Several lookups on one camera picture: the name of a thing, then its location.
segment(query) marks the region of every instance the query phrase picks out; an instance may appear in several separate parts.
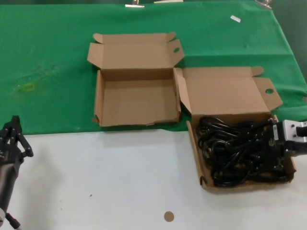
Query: empty cardboard box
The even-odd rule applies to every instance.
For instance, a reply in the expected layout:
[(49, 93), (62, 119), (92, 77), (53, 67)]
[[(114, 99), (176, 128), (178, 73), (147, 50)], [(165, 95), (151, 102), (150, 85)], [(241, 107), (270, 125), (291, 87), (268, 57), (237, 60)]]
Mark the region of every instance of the empty cardboard box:
[[(262, 67), (222, 67), (176, 69), (182, 103), (191, 112), (188, 122), (200, 184), (204, 189), (250, 189), (271, 184), (247, 181), (233, 188), (215, 187), (210, 167), (205, 163), (197, 146), (195, 128), (204, 115), (212, 115), (226, 123), (247, 120), (264, 121), (272, 117), (271, 110), (282, 105), (282, 100), (268, 78), (257, 77)], [(284, 162), (288, 182), (293, 179), (295, 166), (292, 159)]]
[(101, 127), (178, 122), (173, 68), (183, 57), (168, 34), (94, 34), (88, 61), (99, 67), (94, 115)]

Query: robotic arm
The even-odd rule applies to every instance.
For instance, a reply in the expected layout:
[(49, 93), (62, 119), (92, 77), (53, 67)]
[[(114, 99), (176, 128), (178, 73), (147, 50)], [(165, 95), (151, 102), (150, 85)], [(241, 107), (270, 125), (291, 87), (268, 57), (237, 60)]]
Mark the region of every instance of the robotic arm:
[[(0, 130), (0, 227), (6, 218), (14, 229), (20, 229), (20, 224), (7, 213), (7, 209), (20, 165), (25, 157), (33, 157), (32, 148), (22, 131), (19, 116), (13, 116)], [(18, 148), (18, 142), (24, 152)]]

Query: metal clip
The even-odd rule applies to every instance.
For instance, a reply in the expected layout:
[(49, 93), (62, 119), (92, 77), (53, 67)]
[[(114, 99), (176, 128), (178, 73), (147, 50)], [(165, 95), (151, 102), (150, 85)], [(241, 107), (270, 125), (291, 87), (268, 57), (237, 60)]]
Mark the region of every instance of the metal clip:
[(264, 0), (263, 2), (260, 2), (258, 0), (255, 0), (256, 3), (258, 3), (260, 6), (266, 8), (266, 9), (272, 9), (272, 7), (270, 6), (270, 2), (272, 0)]
[(139, 4), (139, 0), (132, 0), (132, 5), (126, 4), (125, 7), (144, 8), (144, 5)]

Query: cardboard box lid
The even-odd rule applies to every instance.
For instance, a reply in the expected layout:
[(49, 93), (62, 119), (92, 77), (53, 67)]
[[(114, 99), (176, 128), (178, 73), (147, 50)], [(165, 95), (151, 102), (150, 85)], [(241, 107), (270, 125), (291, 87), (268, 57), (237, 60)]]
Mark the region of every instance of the cardboard box lid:
[(181, 102), (192, 115), (267, 113), (283, 104), (262, 67), (176, 68)]
[(87, 60), (101, 69), (165, 69), (174, 67), (184, 53), (176, 33), (94, 34)]

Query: bundled black cable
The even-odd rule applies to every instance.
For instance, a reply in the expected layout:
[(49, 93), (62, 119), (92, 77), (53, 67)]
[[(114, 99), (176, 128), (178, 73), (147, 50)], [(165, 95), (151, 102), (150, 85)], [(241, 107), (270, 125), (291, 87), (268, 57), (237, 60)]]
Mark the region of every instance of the bundled black cable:
[(198, 146), (216, 186), (235, 186), (246, 180), (286, 180), (281, 151), (272, 144), (274, 122), (269, 119), (229, 125), (212, 116), (200, 119), (196, 128)]

